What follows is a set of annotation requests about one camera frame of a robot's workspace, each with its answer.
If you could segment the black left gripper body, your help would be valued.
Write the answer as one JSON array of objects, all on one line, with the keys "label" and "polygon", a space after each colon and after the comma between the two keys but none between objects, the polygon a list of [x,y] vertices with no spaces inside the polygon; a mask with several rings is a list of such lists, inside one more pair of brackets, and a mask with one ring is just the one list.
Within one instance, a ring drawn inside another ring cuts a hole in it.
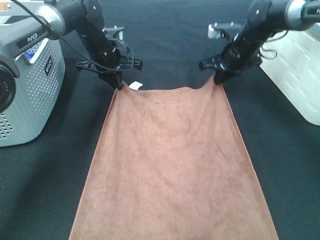
[{"label": "black left gripper body", "polygon": [[134,58],[134,52],[123,40],[83,40],[89,57],[76,63],[77,70],[96,73],[103,80],[120,80],[122,72],[142,70],[142,60]]}]

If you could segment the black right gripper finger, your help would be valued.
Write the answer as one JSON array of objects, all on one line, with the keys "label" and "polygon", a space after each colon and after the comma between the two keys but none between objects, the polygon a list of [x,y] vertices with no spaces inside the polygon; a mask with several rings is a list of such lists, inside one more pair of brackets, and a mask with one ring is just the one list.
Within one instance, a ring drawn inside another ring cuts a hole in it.
[{"label": "black right gripper finger", "polygon": [[235,76],[234,72],[216,71],[214,75],[214,83],[216,85],[220,85],[234,76]]}]

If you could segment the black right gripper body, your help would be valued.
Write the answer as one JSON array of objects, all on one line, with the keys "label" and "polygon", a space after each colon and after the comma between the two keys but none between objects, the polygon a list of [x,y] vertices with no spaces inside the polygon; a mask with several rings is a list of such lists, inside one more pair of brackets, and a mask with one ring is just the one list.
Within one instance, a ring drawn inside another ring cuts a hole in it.
[{"label": "black right gripper body", "polygon": [[216,72],[226,74],[240,74],[252,67],[258,67],[262,63],[262,58],[259,53],[255,53],[252,57],[246,58],[240,56],[237,58],[231,56],[229,53],[223,55],[217,54],[215,56],[202,59],[199,62],[199,69],[201,71],[212,69]]}]

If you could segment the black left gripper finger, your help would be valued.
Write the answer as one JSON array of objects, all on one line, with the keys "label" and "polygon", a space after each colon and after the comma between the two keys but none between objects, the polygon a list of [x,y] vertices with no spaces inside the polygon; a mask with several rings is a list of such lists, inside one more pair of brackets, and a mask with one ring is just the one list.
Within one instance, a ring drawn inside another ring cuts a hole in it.
[{"label": "black left gripper finger", "polygon": [[114,89],[122,90],[124,86],[121,72],[104,73],[102,74],[102,80],[110,84]]}]

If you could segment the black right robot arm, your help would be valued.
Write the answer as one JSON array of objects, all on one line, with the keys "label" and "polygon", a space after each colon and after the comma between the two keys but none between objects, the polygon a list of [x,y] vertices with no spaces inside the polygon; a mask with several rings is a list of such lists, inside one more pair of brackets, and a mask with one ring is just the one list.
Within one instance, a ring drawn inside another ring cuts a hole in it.
[{"label": "black right robot arm", "polygon": [[319,21],[318,0],[254,0],[245,24],[214,22],[208,25],[208,38],[224,38],[227,45],[221,53],[201,60],[199,69],[214,70],[213,79],[219,85],[259,66],[262,63],[260,49],[275,34],[305,31]]}]

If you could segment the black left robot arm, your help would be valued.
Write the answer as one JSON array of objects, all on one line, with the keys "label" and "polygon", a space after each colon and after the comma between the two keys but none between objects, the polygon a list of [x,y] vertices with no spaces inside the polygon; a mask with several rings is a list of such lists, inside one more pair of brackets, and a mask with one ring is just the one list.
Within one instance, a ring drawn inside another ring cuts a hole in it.
[{"label": "black left robot arm", "polygon": [[122,73],[142,70],[142,60],[134,57],[132,48],[120,37],[123,28],[106,28],[102,8],[97,0],[45,0],[35,12],[22,2],[14,4],[29,17],[4,26],[0,35],[0,111],[12,104],[16,95],[16,79],[21,74],[16,57],[41,40],[62,40],[76,31],[88,56],[75,65],[77,70],[94,72],[113,88],[123,88]]}]

